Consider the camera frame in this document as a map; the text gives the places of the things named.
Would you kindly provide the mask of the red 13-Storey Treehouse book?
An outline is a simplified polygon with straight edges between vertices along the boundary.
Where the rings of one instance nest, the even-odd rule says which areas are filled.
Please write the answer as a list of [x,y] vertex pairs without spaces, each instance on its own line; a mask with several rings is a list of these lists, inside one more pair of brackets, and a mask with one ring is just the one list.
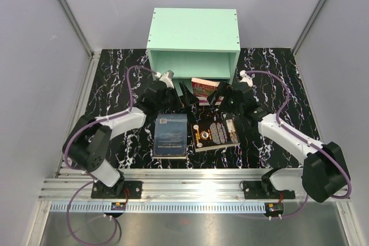
[[191,84],[194,96],[208,97],[217,90],[219,82],[201,78],[192,78]]

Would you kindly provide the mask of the black paperback book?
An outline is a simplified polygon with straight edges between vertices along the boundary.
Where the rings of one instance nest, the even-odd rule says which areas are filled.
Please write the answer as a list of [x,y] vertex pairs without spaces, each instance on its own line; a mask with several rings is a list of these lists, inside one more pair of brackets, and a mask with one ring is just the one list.
[[240,139],[233,118],[218,118],[191,125],[196,152],[239,146]]

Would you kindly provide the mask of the purple 117-Storey Treehouse book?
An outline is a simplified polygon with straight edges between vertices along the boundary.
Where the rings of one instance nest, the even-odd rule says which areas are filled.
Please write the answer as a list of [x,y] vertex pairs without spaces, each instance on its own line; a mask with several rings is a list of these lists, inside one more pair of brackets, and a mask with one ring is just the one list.
[[209,106],[211,103],[208,101],[206,97],[199,97],[199,105],[200,106]]

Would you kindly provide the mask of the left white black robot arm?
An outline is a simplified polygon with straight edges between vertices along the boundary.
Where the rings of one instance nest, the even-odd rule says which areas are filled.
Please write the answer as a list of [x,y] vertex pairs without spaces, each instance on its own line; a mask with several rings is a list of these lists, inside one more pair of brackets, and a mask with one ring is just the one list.
[[188,90],[184,82],[179,86],[179,96],[172,81],[174,73],[155,73],[155,79],[129,107],[112,115],[89,118],[82,115],[68,138],[62,152],[67,166],[71,159],[93,178],[95,183],[104,185],[104,192],[111,198],[118,198],[124,192],[125,178],[123,173],[114,168],[106,155],[110,142],[118,135],[132,129],[141,128],[148,119],[154,119],[160,111],[172,111],[187,108],[199,103],[199,100]]

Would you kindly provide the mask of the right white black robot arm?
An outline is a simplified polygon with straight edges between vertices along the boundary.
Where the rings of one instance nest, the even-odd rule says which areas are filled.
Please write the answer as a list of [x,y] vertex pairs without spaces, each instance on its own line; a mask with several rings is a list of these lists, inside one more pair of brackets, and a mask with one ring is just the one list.
[[322,203],[329,198],[348,199],[352,193],[351,177],[340,146],[313,139],[280,118],[281,111],[271,111],[254,98],[253,81],[248,71],[241,79],[228,84],[220,82],[207,100],[213,105],[222,98],[219,109],[230,113],[241,123],[243,131],[253,130],[293,155],[301,168],[271,169],[261,177],[261,191],[275,198],[284,191],[303,191]]

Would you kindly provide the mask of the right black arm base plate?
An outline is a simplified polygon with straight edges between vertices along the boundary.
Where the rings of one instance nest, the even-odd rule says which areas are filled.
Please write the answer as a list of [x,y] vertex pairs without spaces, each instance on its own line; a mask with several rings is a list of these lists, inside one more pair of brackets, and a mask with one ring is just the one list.
[[278,199],[280,194],[264,181],[244,180],[240,187],[245,199]]

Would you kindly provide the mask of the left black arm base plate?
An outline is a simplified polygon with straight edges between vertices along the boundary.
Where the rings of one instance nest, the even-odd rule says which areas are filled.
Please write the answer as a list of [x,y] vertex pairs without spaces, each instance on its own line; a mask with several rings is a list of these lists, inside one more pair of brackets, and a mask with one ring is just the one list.
[[102,182],[98,181],[92,187],[92,199],[140,199],[142,195],[143,182],[122,181],[115,184],[113,187],[107,187]]

